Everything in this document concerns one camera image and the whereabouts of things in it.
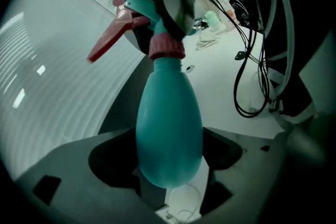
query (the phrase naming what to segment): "plastic part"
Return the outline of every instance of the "plastic part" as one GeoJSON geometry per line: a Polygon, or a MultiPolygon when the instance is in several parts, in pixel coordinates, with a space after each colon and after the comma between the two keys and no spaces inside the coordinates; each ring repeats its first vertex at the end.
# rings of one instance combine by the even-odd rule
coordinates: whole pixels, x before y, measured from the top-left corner
{"type": "Polygon", "coordinates": [[[154,35],[168,33],[167,29],[164,27],[163,20],[159,19],[157,23],[155,23],[154,26],[154,35]]]}
{"type": "Polygon", "coordinates": [[[267,37],[269,32],[271,31],[276,11],[277,11],[277,0],[271,0],[271,8],[269,11],[267,25],[265,28],[265,37],[267,37]]]}
{"type": "Polygon", "coordinates": [[[160,16],[156,13],[154,1],[152,0],[127,0],[125,6],[146,16],[154,25],[160,20],[160,16]]]}
{"type": "Polygon", "coordinates": [[[232,193],[223,184],[216,181],[214,173],[209,174],[208,185],[200,208],[200,214],[204,216],[210,213],[229,200],[231,196],[232,193]]]}
{"type": "Polygon", "coordinates": [[[208,24],[210,27],[214,27],[215,25],[219,24],[221,21],[218,19],[215,12],[209,10],[205,17],[208,19],[208,24]]]}
{"type": "Polygon", "coordinates": [[[35,186],[33,193],[46,205],[50,205],[60,183],[59,177],[45,175],[35,186]]]}
{"type": "MultiPolygon", "coordinates": [[[[239,21],[237,20],[236,14],[235,14],[235,9],[231,6],[230,2],[227,0],[217,0],[221,7],[224,9],[224,11],[230,16],[230,18],[239,25],[239,21]]],[[[221,21],[224,23],[227,31],[231,31],[235,29],[235,25],[223,14],[219,14],[219,18],[221,21]]]]}
{"type": "Polygon", "coordinates": [[[201,114],[181,60],[154,61],[142,94],[136,127],[137,153],[143,175],[154,185],[186,184],[202,159],[201,114]]]}
{"type": "Polygon", "coordinates": [[[290,0],[282,0],[283,9],[285,11],[285,19],[286,19],[286,28],[287,28],[287,65],[284,81],[282,84],[276,89],[277,95],[279,96],[285,87],[287,86],[290,75],[292,72],[292,66],[294,61],[294,51],[295,51],[295,31],[294,31],[294,17],[292,8],[290,5],[290,0]]]}
{"type": "Polygon", "coordinates": [[[245,51],[239,51],[235,57],[235,60],[243,60],[246,57],[246,52],[245,51]]]}
{"type": "Polygon", "coordinates": [[[173,38],[169,33],[155,35],[151,38],[149,57],[152,60],[161,57],[183,59],[185,57],[183,43],[173,38]]]}
{"type": "Polygon", "coordinates": [[[94,62],[99,57],[101,57],[127,30],[132,30],[139,26],[150,25],[151,23],[147,17],[138,16],[138,13],[126,9],[123,5],[120,5],[118,9],[119,12],[116,18],[105,30],[93,49],[90,51],[88,59],[91,62],[94,62]]]}

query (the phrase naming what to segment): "teal bottle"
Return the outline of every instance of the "teal bottle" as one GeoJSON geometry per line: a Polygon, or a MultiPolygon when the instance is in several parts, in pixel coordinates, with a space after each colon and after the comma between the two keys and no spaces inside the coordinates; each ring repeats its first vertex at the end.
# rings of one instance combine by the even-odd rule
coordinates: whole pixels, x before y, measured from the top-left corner
{"type": "Polygon", "coordinates": [[[143,175],[154,185],[174,188],[196,174],[202,158],[203,130],[196,97],[181,60],[154,60],[136,123],[143,175]]]}

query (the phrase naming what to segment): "red trigger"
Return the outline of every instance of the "red trigger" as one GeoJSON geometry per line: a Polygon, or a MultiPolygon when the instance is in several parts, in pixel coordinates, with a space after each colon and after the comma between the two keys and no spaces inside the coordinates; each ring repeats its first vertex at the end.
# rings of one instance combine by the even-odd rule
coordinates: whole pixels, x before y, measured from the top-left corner
{"type": "Polygon", "coordinates": [[[90,51],[88,56],[89,61],[96,61],[111,48],[127,30],[132,30],[151,23],[147,17],[137,17],[137,15],[139,15],[137,12],[125,8],[123,5],[124,2],[125,0],[113,0],[114,6],[118,6],[117,16],[90,51]]]}

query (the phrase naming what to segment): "wire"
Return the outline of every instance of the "wire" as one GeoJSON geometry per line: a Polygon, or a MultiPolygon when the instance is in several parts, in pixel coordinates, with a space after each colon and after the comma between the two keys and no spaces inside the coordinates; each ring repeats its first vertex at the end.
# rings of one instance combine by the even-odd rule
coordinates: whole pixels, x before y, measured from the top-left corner
{"type": "MultiPolygon", "coordinates": [[[[218,7],[218,5],[214,2],[214,0],[209,0],[211,1],[234,25],[235,27],[237,28],[243,42],[244,42],[244,45],[245,45],[245,51],[246,51],[246,58],[245,58],[245,61],[243,62],[239,72],[238,72],[238,75],[237,75],[237,78],[236,78],[236,81],[235,81],[235,86],[234,86],[234,99],[235,99],[235,107],[238,111],[238,113],[240,115],[242,115],[243,117],[246,117],[246,118],[253,118],[255,116],[257,116],[266,106],[267,102],[270,101],[269,99],[269,82],[268,82],[268,79],[267,79],[267,72],[265,70],[266,68],[266,63],[264,62],[264,36],[263,36],[263,41],[262,41],[262,48],[261,48],[261,53],[260,53],[260,59],[256,59],[255,57],[253,57],[250,53],[251,53],[251,50],[253,48],[253,45],[255,43],[255,39],[256,39],[256,32],[254,32],[254,37],[253,37],[253,42],[251,44],[251,37],[252,37],[252,24],[250,24],[250,35],[249,35],[249,39],[247,39],[245,33],[241,30],[241,28],[231,19],[231,17],[224,11],[221,3],[218,1],[218,0],[215,0],[219,3],[219,5],[221,6],[221,8],[218,7]],[[262,104],[262,107],[261,109],[257,110],[257,111],[254,111],[254,112],[248,112],[248,111],[245,111],[244,109],[242,109],[237,100],[236,100],[236,94],[237,94],[237,88],[238,88],[238,83],[239,83],[239,80],[241,78],[241,75],[244,71],[244,68],[245,68],[245,65],[246,65],[246,61],[247,59],[251,59],[252,61],[254,61],[255,63],[258,64],[259,66],[259,69],[260,69],[260,72],[259,72],[259,69],[258,69],[258,80],[259,80],[259,85],[260,85],[260,88],[261,88],[261,91],[263,92],[264,96],[265,96],[265,101],[264,103],[262,104]]],[[[259,16],[257,17],[257,20],[256,20],[256,27],[258,26],[258,18],[259,16]]]]}
{"type": "Polygon", "coordinates": [[[264,67],[264,43],[265,43],[265,33],[264,33],[264,26],[263,26],[263,21],[260,15],[260,8],[259,8],[259,4],[258,4],[258,0],[249,0],[249,2],[247,3],[248,5],[246,6],[246,9],[248,11],[249,14],[249,19],[250,19],[250,33],[249,33],[249,40],[248,40],[248,45],[247,45],[247,50],[246,50],[246,54],[249,56],[253,46],[255,44],[255,40],[256,40],[256,30],[258,29],[258,23],[260,21],[261,23],[261,33],[262,33],[262,46],[261,46],[261,52],[260,52],[260,56],[259,56],[259,61],[260,64],[258,65],[258,80],[259,80],[259,84],[261,87],[261,90],[265,96],[265,100],[261,106],[261,108],[257,111],[254,112],[249,112],[249,111],[245,111],[237,102],[237,90],[238,90],[238,85],[239,85],[239,81],[241,79],[241,76],[244,72],[245,66],[246,66],[246,62],[248,57],[245,58],[243,64],[241,65],[236,80],[235,80],[235,85],[234,85],[234,102],[235,102],[235,107],[237,112],[245,117],[245,118],[253,118],[255,116],[257,116],[259,113],[262,112],[262,110],[265,108],[267,102],[269,101],[269,81],[267,78],[267,72],[266,69],[264,67]]]}
{"type": "MultiPolygon", "coordinates": [[[[237,28],[243,42],[244,42],[244,45],[245,45],[245,51],[247,51],[247,46],[246,46],[246,41],[248,40],[245,33],[242,31],[242,29],[236,24],[236,22],[234,20],[232,20],[232,18],[224,11],[223,9],[223,6],[221,5],[221,3],[218,1],[218,0],[215,0],[217,1],[221,7],[219,7],[217,5],[217,3],[214,2],[214,0],[209,0],[210,2],[212,2],[212,4],[214,4],[223,14],[225,14],[226,17],[228,17],[230,19],[230,21],[234,24],[234,26],[237,28]]],[[[248,57],[255,63],[259,64],[259,60],[257,58],[255,58],[253,55],[249,54],[248,57]]]]}
{"type": "Polygon", "coordinates": [[[176,215],[176,218],[178,219],[178,216],[180,215],[180,213],[182,213],[182,212],[189,212],[190,213],[190,215],[187,217],[187,219],[184,222],[182,222],[182,223],[187,223],[191,219],[191,217],[194,216],[194,214],[196,213],[198,207],[201,205],[201,202],[202,202],[202,195],[201,195],[200,191],[197,188],[195,188],[193,185],[189,184],[189,183],[187,183],[187,185],[190,186],[190,187],[192,187],[196,191],[196,193],[198,195],[198,201],[197,201],[197,205],[195,206],[195,209],[192,212],[189,211],[189,210],[186,210],[186,209],[182,209],[176,215]]]}
{"type": "Polygon", "coordinates": [[[244,11],[247,12],[247,9],[244,7],[244,5],[242,4],[242,2],[240,0],[234,0],[234,1],[236,1],[236,3],[235,3],[236,5],[240,6],[244,11]]]}

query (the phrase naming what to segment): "red bottle cap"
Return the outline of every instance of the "red bottle cap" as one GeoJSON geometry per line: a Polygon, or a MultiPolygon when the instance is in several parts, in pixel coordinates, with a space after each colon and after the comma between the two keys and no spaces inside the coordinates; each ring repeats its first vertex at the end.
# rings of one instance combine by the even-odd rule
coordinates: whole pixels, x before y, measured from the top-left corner
{"type": "Polygon", "coordinates": [[[183,59],[185,57],[183,43],[173,38],[169,33],[155,35],[151,38],[149,57],[152,60],[161,57],[183,59]]]}

